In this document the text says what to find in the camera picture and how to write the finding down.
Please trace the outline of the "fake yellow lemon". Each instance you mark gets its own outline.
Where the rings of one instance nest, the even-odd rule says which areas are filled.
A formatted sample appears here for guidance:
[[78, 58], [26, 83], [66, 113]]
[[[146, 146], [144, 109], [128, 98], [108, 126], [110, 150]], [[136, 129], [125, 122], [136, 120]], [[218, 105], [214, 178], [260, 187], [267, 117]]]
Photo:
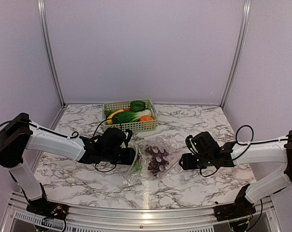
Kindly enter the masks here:
[[124, 112], [124, 110], [123, 110], [123, 109], [119, 109], [119, 110], [117, 110], [117, 111], [111, 113], [111, 114], [107, 117], [107, 119], [106, 119], [106, 123], [107, 123], [107, 125], [111, 125], [111, 124], [113, 124], [113, 120], [112, 120], [112, 118], [113, 118], [116, 114], [118, 114], [118, 113], [122, 113], [122, 112]]

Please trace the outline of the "fake purple grapes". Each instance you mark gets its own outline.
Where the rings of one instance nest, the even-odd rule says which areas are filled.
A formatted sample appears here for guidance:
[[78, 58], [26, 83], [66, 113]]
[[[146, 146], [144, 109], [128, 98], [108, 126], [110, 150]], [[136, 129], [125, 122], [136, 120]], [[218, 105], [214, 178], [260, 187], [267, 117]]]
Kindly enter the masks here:
[[147, 166], [149, 175], [162, 177], [169, 171], [173, 157], [165, 148], [161, 150], [158, 146], [146, 145], [145, 153], [149, 158]]

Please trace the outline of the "clear dotted zip bag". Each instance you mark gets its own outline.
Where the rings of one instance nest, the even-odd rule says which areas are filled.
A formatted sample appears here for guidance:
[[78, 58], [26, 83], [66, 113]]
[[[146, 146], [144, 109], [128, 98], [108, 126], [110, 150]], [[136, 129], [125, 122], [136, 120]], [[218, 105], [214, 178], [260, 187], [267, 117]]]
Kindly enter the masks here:
[[132, 186], [148, 180], [159, 180], [180, 174], [179, 161], [182, 146], [170, 134], [130, 142], [129, 146], [136, 152], [133, 163], [122, 174], [125, 186]]

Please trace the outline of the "fake green leafy vegetable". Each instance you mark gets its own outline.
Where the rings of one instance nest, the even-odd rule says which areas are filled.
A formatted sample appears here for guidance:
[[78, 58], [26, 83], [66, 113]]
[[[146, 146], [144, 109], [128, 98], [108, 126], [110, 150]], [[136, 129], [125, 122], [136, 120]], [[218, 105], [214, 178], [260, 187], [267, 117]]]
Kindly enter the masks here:
[[116, 114], [112, 118], [112, 120], [113, 120], [113, 124], [132, 123], [132, 122], [139, 121], [142, 116], [151, 116], [151, 115], [152, 115], [151, 111], [147, 109], [140, 112], [127, 111], [127, 112]]

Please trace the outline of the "fake green grapes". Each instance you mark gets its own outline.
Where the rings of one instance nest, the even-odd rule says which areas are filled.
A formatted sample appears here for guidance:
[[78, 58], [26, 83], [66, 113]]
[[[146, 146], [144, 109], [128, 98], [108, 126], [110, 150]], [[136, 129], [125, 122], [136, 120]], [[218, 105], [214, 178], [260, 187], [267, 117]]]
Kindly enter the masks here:
[[140, 174], [141, 171], [142, 171], [142, 161], [141, 160], [137, 160], [133, 164], [132, 173], [133, 174]]

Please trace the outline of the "fake orange tangerine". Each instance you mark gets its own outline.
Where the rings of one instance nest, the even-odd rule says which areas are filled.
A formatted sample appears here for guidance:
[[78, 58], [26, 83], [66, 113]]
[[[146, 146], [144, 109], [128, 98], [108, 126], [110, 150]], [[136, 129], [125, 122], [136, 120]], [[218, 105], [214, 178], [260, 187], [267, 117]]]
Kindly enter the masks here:
[[143, 122], [143, 121], [153, 121], [153, 120], [154, 120], [154, 118], [151, 117], [151, 116], [142, 116], [140, 118], [140, 122]]

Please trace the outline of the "fake green bell pepper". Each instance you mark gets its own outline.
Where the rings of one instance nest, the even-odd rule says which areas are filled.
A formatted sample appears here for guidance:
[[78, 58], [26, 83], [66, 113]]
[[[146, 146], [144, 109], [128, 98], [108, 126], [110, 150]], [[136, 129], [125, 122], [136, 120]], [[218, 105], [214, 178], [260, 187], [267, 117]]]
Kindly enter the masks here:
[[130, 111], [132, 112], [140, 112], [146, 110], [146, 102], [135, 100], [130, 103]]

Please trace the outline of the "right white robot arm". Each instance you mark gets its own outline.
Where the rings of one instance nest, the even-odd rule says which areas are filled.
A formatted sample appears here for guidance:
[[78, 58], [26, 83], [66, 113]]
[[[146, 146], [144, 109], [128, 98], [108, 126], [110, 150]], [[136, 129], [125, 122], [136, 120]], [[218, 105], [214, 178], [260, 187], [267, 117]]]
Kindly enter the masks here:
[[179, 165], [183, 170], [214, 166], [235, 167], [247, 163], [279, 162], [282, 166], [256, 183], [241, 188], [230, 212], [239, 217], [260, 199], [292, 186], [292, 130], [288, 135], [268, 141], [227, 142], [219, 146], [209, 132], [186, 138], [189, 153], [182, 154]]

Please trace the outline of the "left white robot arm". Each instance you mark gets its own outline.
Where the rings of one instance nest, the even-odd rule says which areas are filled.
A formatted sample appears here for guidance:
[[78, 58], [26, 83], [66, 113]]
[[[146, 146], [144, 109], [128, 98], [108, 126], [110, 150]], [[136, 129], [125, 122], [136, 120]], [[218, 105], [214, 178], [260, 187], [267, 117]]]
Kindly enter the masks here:
[[64, 135], [33, 122], [27, 113], [20, 113], [0, 124], [0, 165], [9, 171], [34, 208], [48, 215], [52, 204], [24, 160], [25, 150], [47, 152], [82, 164], [108, 162], [116, 167], [135, 161], [137, 149], [129, 146], [131, 137], [131, 130], [118, 128], [108, 128], [102, 135], [90, 138], [77, 132]]

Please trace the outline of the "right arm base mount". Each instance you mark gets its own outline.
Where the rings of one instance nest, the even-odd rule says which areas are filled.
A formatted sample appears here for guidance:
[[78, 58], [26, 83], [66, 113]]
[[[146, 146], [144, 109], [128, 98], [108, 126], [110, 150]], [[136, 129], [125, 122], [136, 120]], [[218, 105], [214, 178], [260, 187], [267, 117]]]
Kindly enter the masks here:
[[246, 190], [249, 186], [250, 184], [247, 184], [240, 189], [233, 203], [214, 207], [214, 215], [217, 221], [245, 217], [256, 213], [254, 204], [246, 199]]

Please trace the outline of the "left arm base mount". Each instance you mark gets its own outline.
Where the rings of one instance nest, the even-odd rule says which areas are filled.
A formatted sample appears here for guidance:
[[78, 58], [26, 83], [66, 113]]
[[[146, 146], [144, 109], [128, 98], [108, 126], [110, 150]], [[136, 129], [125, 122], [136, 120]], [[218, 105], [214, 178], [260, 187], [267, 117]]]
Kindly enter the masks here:
[[56, 218], [65, 220], [67, 217], [69, 206], [66, 204], [48, 202], [40, 207], [27, 205], [27, 211], [36, 215], [44, 216], [45, 219]]

